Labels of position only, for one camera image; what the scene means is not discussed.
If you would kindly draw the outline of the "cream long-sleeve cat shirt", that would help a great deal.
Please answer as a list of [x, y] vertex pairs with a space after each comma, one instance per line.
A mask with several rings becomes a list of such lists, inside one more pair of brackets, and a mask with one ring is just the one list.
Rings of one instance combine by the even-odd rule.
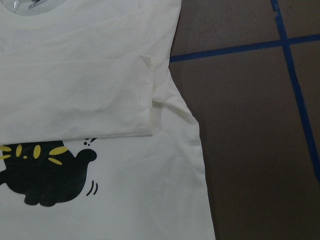
[[179, 0], [0, 3], [0, 237], [213, 240]]

